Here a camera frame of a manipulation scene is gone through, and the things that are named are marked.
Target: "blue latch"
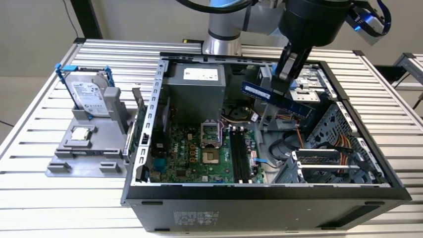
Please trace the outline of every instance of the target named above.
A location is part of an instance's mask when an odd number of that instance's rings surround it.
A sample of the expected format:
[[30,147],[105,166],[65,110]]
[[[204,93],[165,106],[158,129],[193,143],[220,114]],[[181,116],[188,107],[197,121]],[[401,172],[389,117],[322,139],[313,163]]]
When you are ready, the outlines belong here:
[[114,87],[114,80],[113,80],[112,70],[108,67],[108,65],[105,66],[104,71],[106,73],[108,84],[109,84],[109,86]]

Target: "label sticker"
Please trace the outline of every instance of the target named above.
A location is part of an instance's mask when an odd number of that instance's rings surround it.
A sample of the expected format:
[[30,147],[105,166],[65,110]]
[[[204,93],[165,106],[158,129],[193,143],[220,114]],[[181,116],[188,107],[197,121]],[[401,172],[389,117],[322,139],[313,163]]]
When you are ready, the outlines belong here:
[[216,68],[185,68],[184,79],[217,81],[218,80],[217,69]]
[[250,116],[250,121],[256,122],[258,118],[258,114],[253,113]]
[[177,225],[216,225],[218,212],[173,212]]
[[252,92],[253,94],[256,94],[256,95],[258,95],[258,96],[266,98],[266,99],[270,99],[269,94],[266,94],[266,93],[258,91],[257,89],[254,89],[254,88],[252,88],[252,87],[249,87],[249,86],[245,86],[245,90],[246,90],[248,92]]
[[72,82],[72,87],[84,110],[93,116],[108,116],[98,86],[94,83]]

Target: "aluminum extrusion table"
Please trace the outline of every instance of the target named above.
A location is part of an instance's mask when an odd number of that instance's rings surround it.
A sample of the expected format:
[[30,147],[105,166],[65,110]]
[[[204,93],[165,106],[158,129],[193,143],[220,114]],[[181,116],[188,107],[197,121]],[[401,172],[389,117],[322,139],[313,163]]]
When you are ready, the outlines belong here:
[[[200,54],[201,49],[200,44],[86,40],[72,45],[61,64],[109,65],[130,108],[133,86],[149,98],[158,52]],[[242,46],[246,57],[278,58],[280,52]],[[145,233],[132,209],[120,206],[122,178],[44,175],[72,118],[69,94],[52,74],[0,146],[0,237],[423,237],[423,122],[364,56],[313,50],[309,60],[328,63],[412,202],[348,231]]]

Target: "barcode sticker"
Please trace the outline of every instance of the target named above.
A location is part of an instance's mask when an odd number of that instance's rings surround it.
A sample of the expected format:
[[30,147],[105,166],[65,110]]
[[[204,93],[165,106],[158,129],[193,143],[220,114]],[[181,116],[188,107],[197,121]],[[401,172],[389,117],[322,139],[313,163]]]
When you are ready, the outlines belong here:
[[256,122],[258,118],[258,114],[253,113],[250,116],[250,121]]
[[252,88],[252,87],[249,87],[249,86],[245,86],[245,90],[246,90],[248,92],[250,92],[250,93],[253,93],[253,94],[256,94],[256,95],[258,95],[258,96],[266,98],[266,99],[270,99],[269,94],[266,94],[266,93],[258,91],[257,89],[254,89],[254,88]]

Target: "wire bundle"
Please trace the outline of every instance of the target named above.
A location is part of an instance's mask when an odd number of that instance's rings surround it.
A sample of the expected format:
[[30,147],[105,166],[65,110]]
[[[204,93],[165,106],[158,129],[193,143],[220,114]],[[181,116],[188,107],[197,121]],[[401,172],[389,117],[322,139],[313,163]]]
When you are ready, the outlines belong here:
[[[337,141],[336,141],[336,143],[334,143],[334,146],[337,146],[338,144],[340,144],[341,147],[348,146],[348,148],[350,149],[349,140],[348,140],[348,138],[346,138],[342,134],[338,135]],[[346,157],[346,155],[342,155],[342,154],[340,153],[338,164],[340,164],[340,165],[346,165],[346,163],[348,163],[348,157]]]

